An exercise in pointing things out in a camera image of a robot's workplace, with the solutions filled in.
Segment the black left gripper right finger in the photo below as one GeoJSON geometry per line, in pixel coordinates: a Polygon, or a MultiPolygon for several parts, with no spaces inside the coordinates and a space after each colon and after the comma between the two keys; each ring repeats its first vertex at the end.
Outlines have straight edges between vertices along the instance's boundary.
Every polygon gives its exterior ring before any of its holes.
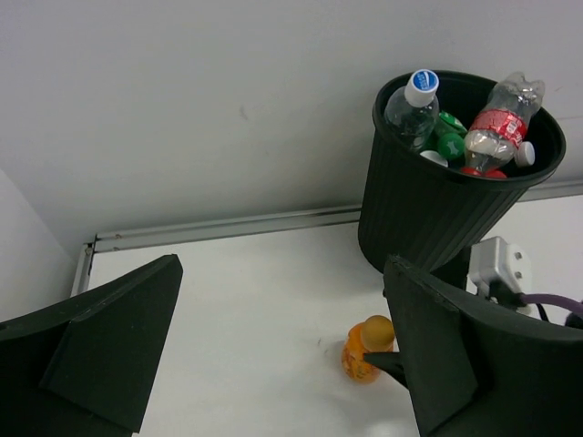
{"type": "Polygon", "coordinates": [[[579,436],[582,332],[517,314],[399,256],[384,291],[423,436],[579,436]]]}

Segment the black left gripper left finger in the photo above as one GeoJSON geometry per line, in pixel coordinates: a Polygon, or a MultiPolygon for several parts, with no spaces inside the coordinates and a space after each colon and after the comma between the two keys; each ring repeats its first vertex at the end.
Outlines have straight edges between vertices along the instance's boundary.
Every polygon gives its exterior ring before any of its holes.
{"type": "Polygon", "coordinates": [[[179,257],[165,255],[2,322],[2,435],[138,433],[182,276],[179,257]]]}

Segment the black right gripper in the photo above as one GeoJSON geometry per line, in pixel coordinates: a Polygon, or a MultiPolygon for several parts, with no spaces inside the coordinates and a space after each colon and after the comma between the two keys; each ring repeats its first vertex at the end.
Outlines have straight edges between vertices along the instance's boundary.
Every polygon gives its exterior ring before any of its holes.
{"type": "MultiPolygon", "coordinates": [[[[444,265],[434,269],[431,274],[453,287],[466,290],[470,257],[471,249],[463,248],[444,265]]],[[[368,352],[363,355],[363,359],[368,364],[390,375],[403,387],[407,387],[404,365],[399,352],[368,352]]]]}

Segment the green plastic soda bottle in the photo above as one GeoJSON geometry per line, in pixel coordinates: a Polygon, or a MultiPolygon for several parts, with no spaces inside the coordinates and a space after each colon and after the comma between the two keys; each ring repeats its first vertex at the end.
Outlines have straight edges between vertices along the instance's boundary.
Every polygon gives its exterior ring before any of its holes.
{"type": "Polygon", "coordinates": [[[436,151],[448,161],[456,160],[465,153],[466,134],[467,129],[458,118],[441,111],[424,148],[436,151]]]}

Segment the small red-label cola bottle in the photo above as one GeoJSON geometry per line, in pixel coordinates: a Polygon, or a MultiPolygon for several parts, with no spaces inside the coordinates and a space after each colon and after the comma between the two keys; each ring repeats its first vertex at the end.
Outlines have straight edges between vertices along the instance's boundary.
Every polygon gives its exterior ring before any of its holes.
{"type": "Polygon", "coordinates": [[[484,177],[513,160],[532,117],[542,107],[545,92],[544,81],[529,81],[522,72],[496,83],[465,135],[461,171],[484,177]]]}

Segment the tall clear blue-cap bottle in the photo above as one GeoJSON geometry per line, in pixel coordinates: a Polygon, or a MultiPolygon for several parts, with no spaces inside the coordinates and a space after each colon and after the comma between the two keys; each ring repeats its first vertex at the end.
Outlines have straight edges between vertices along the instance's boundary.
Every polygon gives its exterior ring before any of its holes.
{"type": "Polygon", "coordinates": [[[424,149],[435,128],[440,111],[439,85],[434,71],[419,69],[390,96],[385,107],[386,123],[416,153],[424,149]]]}

